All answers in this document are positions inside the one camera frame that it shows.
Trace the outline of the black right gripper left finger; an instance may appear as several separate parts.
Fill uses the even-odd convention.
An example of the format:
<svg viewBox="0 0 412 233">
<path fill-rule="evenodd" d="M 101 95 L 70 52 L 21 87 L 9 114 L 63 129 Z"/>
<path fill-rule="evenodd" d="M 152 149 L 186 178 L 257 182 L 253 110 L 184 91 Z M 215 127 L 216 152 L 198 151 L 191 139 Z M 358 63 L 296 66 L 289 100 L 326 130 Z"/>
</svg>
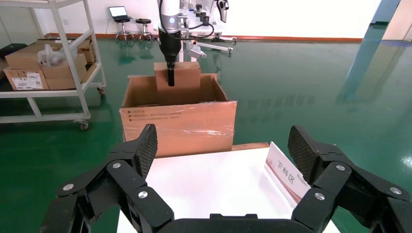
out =
<svg viewBox="0 0 412 233">
<path fill-rule="evenodd" d="M 156 127 L 147 124 L 137 139 L 118 144 L 100 165 L 57 188 L 40 231 L 88 233 L 114 206 L 137 232 L 160 231 L 174 220 L 174 213 L 146 182 L 156 152 Z"/>
</svg>

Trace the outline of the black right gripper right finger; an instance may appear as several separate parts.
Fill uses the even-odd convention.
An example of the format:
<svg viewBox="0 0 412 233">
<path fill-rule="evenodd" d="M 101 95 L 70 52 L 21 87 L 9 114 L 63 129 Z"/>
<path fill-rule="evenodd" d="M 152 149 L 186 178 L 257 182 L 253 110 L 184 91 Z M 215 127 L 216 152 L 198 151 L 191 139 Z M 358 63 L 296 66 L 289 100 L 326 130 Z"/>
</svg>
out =
<svg viewBox="0 0 412 233">
<path fill-rule="evenodd" d="M 372 233 L 411 232 L 412 203 L 404 188 L 358 167 L 337 146 L 314 140 L 302 126 L 291 127 L 288 150 L 310 185 L 294 220 L 320 233 L 342 207 Z"/>
</svg>

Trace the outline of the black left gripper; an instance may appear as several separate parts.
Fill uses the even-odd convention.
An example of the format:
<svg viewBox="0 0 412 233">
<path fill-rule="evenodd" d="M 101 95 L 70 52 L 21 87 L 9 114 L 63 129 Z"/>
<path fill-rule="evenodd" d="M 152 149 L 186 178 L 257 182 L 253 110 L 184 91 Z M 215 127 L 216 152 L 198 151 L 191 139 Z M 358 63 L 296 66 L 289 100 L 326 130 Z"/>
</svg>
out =
<svg viewBox="0 0 412 233">
<path fill-rule="evenodd" d="M 181 49 L 181 32 L 166 33 L 159 30 L 159 47 L 167 63 L 168 85 L 174 86 L 174 68 Z"/>
</svg>

